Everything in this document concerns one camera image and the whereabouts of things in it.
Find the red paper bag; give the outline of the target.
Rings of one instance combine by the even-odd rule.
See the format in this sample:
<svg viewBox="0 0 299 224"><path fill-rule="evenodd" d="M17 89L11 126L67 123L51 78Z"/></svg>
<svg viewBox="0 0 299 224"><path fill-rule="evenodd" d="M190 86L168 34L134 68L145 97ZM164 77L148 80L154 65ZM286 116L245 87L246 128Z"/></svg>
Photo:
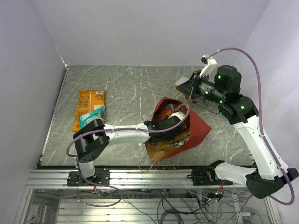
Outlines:
<svg viewBox="0 0 299 224"><path fill-rule="evenodd" d="M170 106L177 108L182 102L168 97L163 97L156 105L152 116L152 121L165 118L167 115L173 115L174 110ZM146 154L144 158L149 157L153 163L152 168L157 161L168 159L183 151L198 146L212 130L212 128L193 110L187 119L182 123L183 129L178 133L170 134L169 140L163 140L158 143L146 143Z"/></svg>

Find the orange kettle chips bag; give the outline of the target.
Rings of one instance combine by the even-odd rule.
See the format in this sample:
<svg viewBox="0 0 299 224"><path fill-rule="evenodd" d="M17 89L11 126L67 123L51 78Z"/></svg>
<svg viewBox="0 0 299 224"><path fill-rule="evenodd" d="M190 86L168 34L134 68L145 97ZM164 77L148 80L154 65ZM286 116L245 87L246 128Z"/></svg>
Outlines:
<svg viewBox="0 0 299 224"><path fill-rule="evenodd" d="M77 108L75 111L75 118L72 130L77 132L81 128L81 119L80 116L84 114L91 113L94 110L99 108L105 109L105 93L106 90L79 90L79 98L77 103Z"/></svg>

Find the teal snack packet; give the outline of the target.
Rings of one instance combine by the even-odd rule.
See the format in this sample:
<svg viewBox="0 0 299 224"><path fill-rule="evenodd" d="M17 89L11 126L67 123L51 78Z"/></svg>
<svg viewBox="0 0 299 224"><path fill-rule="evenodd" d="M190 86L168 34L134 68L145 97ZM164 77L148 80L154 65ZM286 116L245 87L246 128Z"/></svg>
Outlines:
<svg viewBox="0 0 299 224"><path fill-rule="evenodd" d="M101 121L105 121L104 119L105 108L106 107L104 105L96 105L95 110L79 115L78 116L79 127L83 128L84 126L91 123L95 119L100 119Z"/></svg>

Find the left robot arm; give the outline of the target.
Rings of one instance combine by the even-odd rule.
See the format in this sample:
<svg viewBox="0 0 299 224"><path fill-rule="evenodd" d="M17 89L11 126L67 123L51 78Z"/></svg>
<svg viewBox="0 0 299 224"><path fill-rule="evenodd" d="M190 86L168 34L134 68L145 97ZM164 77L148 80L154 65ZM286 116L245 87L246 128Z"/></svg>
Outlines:
<svg viewBox="0 0 299 224"><path fill-rule="evenodd" d="M131 126L112 126L95 119L73 135L80 170L78 179L84 185L91 185L95 181L93 161L107 146L124 143L156 145L174 140L184 128L184 122L177 115Z"/></svg>

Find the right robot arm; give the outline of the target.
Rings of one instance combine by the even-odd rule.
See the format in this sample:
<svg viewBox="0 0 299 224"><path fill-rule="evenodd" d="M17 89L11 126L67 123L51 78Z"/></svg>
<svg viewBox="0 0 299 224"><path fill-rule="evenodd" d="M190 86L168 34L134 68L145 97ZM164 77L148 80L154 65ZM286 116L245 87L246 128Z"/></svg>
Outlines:
<svg viewBox="0 0 299 224"><path fill-rule="evenodd" d="M197 70L190 78L181 77L176 90L191 101L203 98L217 103L219 112L242 136L256 164L255 168L246 168L216 161L206 173L207 181L212 185L221 180L235 182L263 199L296 179L299 173L283 162L259 127L259 111L254 102L240 94L241 79L237 68L223 65L217 69L213 82L205 70Z"/></svg>

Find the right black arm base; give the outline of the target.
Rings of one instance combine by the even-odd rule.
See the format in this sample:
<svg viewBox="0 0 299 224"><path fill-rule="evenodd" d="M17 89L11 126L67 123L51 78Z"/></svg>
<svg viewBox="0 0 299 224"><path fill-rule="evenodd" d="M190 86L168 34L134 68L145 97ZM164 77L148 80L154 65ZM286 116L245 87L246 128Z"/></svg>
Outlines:
<svg viewBox="0 0 299 224"><path fill-rule="evenodd" d="M197 167L186 176L194 186L213 185L216 183L215 171L211 167Z"/></svg>

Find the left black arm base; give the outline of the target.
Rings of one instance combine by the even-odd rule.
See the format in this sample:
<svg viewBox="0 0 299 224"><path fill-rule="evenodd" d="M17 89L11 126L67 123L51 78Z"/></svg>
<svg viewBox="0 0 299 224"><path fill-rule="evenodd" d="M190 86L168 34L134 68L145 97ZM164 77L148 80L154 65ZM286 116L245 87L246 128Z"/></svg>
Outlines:
<svg viewBox="0 0 299 224"><path fill-rule="evenodd" d="M110 172L105 168L96 168L95 175L87 178L89 181L93 183L100 184L109 184L110 180ZM72 171L69 173L67 179L67 186L69 187L81 187L81 186L90 186L85 180L82 179L81 175L78 171Z"/></svg>

